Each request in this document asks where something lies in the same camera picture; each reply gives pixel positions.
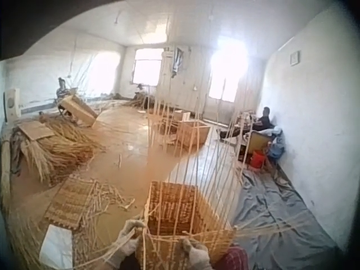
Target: red cloth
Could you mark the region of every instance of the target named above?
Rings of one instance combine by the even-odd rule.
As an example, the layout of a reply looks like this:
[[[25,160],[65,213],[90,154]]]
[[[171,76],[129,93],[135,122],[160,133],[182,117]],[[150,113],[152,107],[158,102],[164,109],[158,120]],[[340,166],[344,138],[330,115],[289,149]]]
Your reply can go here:
[[[215,264],[215,270],[249,270],[248,255],[239,246],[231,246]]]

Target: white paper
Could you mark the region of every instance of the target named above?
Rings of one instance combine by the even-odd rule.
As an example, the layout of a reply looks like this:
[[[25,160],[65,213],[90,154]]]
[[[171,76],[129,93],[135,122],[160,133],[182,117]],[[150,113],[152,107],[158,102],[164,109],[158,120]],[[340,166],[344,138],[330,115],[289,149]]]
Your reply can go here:
[[[72,269],[72,232],[50,224],[40,249],[39,260],[54,269]]]

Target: speaker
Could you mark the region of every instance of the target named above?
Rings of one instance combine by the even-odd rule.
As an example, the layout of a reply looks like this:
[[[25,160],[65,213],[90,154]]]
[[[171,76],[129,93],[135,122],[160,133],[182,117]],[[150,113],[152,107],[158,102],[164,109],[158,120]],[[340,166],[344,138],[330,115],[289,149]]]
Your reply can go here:
[[[20,90],[13,88],[4,93],[5,120],[7,123],[20,118]]]

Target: worker's arm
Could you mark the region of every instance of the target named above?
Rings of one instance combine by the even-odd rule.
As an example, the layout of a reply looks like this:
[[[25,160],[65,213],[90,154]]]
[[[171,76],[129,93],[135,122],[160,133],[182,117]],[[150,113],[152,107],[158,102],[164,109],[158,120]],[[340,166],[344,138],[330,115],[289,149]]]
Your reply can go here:
[[[183,239],[182,248],[188,255],[189,269],[191,270],[213,270],[210,264],[208,249],[196,240]]]
[[[113,245],[119,245],[122,243],[128,235],[131,233],[131,230],[134,228],[144,228],[145,224],[141,220],[131,219],[125,222],[124,228],[119,232],[118,239],[113,243]],[[123,260],[133,254],[137,246],[139,245],[141,236],[136,239],[130,239],[124,245],[121,245],[119,249],[106,261],[102,270],[115,270],[119,269]]]

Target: picture frame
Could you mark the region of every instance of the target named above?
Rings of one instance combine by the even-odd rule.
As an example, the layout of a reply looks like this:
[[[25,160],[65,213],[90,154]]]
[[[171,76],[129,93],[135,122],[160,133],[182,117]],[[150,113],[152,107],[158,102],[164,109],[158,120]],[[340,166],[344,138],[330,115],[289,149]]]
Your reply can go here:
[[[293,52],[290,55],[290,66],[295,66],[300,62],[300,51]]]

